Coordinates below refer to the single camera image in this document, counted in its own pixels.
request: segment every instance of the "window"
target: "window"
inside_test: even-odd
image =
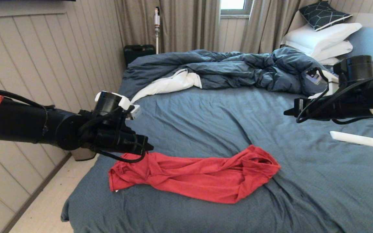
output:
[[[250,15],[253,0],[221,0],[221,15]]]

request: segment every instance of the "black suitcase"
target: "black suitcase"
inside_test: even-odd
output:
[[[156,50],[152,44],[126,45],[123,48],[123,54],[127,68],[129,63],[133,62],[136,58],[156,54]]]

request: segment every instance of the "white paneled wall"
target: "white paneled wall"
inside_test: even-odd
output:
[[[248,19],[221,19],[219,52],[240,51]]]
[[[91,110],[96,93],[117,92],[123,75],[115,3],[61,4],[65,14],[0,17],[0,89]],[[0,141],[0,231],[65,155],[50,145]]]
[[[373,14],[373,0],[331,0],[330,6],[342,12]]]

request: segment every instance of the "white pillow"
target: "white pillow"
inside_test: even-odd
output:
[[[308,54],[317,61],[336,57],[345,53],[350,53],[353,49],[352,44],[349,41],[342,41],[330,48],[322,50],[319,54]]]
[[[311,56],[317,56],[324,49],[342,42],[361,27],[360,23],[337,24],[320,31],[315,31],[309,24],[306,24],[301,28],[287,33],[281,44],[294,47]]]
[[[322,65],[334,65],[336,63],[338,63],[340,60],[337,59],[337,58],[328,58],[328,59],[324,59],[324,60],[321,60],[319,61],[320,64]]]

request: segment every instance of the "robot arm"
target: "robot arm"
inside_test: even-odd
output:
[[[315,99],[298,98],[294,108],[284,115],[296,117],[297,123],[308,119],[348,124],[373,117],[373,62],[371,56],[355,56],[334,65],[339,75],[339,88],[332,95],[325,96],[327,89]],[[331,84],[318,70],[320,76]],[[338,119],[354,118],[348,121]]]
[[[143,159],[153,146],[148,137],[125,125],[125,119],[133,118],[139,106],[130,105],[124,96],[105,91],[96,100],[93,111],[75,114],[0,90],[0,140],[45,143],[64,150],[88,148],[124,162]],[[126,160],[110,152],[130,152],[140,157]]]

